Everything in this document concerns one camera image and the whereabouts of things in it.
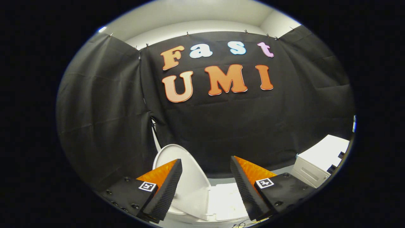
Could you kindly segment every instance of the white toilet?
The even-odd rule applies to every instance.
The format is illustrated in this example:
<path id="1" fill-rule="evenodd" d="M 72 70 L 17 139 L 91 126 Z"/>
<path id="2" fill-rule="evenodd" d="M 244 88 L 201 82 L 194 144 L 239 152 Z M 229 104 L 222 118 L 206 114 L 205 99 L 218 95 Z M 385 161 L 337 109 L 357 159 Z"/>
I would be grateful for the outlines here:
<path id="1" fill-rule="evenodd" d="M 196 160 L 183 147 L 175 144 L 163 147 L 156 155 L 153 169 L 174 159 L 181 159 L 183 173 L 167 219 L 203 227 L 249 220 L 236 183 L 211 186 Z"/>

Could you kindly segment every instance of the white ceiling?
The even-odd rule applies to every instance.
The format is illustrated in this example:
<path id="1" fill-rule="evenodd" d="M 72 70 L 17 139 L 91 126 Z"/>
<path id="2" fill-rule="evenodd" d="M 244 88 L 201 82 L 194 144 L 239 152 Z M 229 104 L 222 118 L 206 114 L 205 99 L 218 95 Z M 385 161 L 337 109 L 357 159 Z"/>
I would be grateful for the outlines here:
<path id="1" fill-rule="evenodd" d="M 155 0 L 107 24 L 104 32 L 126 41 L 152 29 L 188 21 L 219 20 L 260 27 L 273 11 L 254 0 Z"/>

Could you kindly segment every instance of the orange letter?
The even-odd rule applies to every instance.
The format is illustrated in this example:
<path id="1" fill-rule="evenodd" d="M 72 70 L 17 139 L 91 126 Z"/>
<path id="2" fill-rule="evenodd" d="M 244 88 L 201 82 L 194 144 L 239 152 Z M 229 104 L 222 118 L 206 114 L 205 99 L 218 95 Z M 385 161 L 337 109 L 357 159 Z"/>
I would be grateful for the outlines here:
<path id="1" fill-rule="evenodd" d="M 192 71 L 186 71 L 180 74 L 180 77 L 184 80 L 184 93 L 177 94 L 175 88 L 175 80 L 176 76 L 171 75 L 167 76 L 162 79 L 164 84 L 164 89 L 166 90 L 166 97 L 173 103 L 179 103 L 188 100 L 191 95 L 193 95 L 193 84 L 191 83 L 191 75 L 193 75 Z"/>
<path id="2" fill-rule="evenodd" d="M 267 72 L 269 70 L 269 67 L 265 65 L 257 65 L 256 69 L 259 70 L 260 79 L 262 80 L 262 85 L 260 86 L 260 88 L 262 90 L 272 90 L 273 85 L 270 82 L 269 73 Z"/>
<path id="3" fill-rule="evenodd" d="M 229 92 L 231 82 L 233 82 L 232 92 L 247 91 L 242 77 L 242 65 L 230 65 L 226 75 L 217 66 L 206 67 L 204 71 L 208 73 L 211 82 L 211 90 L 208 92 L 211 96 L 222 93 L 222 90 L 218 87 L 218 83 L 225 92 Z"/>
<path id="4" fill-rule="evenodd" d="M 172 67 L 175 67 L 179 64 L 179 62 L 175 61 L 175 58 L 180 59 L 181 53 L 179 51 L 183 51 L 183 50 L 184 50 L 183 46 L 178 46 L 178 47 L 175 47 L 175 48 L 172 48 L 170 50 L 160 53 L 160 55 L 163 56 L 163 61 L 164 61 L 163 70 L 164 71 L 167 69 L 170 69 Z"/>

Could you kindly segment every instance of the screw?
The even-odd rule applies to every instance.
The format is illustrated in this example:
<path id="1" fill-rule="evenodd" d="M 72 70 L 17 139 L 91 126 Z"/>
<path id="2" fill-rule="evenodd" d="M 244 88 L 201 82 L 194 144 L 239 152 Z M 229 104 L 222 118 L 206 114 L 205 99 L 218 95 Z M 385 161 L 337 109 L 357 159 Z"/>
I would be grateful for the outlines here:
<path id="1" fill-rule="evenodd" d="M 135 209 L 139 209 L 139 205 L 138 204 L 131 204 L 131 207 L 135 208 Z"/>

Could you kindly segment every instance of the orange pad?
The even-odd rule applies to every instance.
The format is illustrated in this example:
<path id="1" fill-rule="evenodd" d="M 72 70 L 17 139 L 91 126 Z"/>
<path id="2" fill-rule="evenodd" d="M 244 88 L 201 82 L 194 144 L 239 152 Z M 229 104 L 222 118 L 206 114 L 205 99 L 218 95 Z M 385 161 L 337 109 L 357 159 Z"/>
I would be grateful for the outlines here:
<path id="1" fill-rule="evenodd" d="M 138 177 L 137 180 L 157 184 L 158 185 L 158 190 L 156 191 L 157 193 L 160 190 L 160 187 L 163 185 L 164 180 L 166 180 L 167 175 L 170 173 L 170 170 L 172 169 L 176 161 L 177 159 L 168 162 L 162 166 L 159 166 L 156 169 L 149 171 L 144 175 Z"/>
<path id="2" fill-rule="evenodd" d="M 271 178 L 273 176 L 276 176 L 276 174 L 268 171 L 265 168 L 262 168 L 256 164 L 253 164 L 249 161 L 246 161 L 242 158 L 236 157 L 236 160 L 238 161 L 239 165 L 242 167 L 247 179 L 249 180 L 250 184 L 253 186 L 253 188 L 256 190 L 254 187 L 254 183 L 257 180 L 262 180 L 266 178 Z"/>

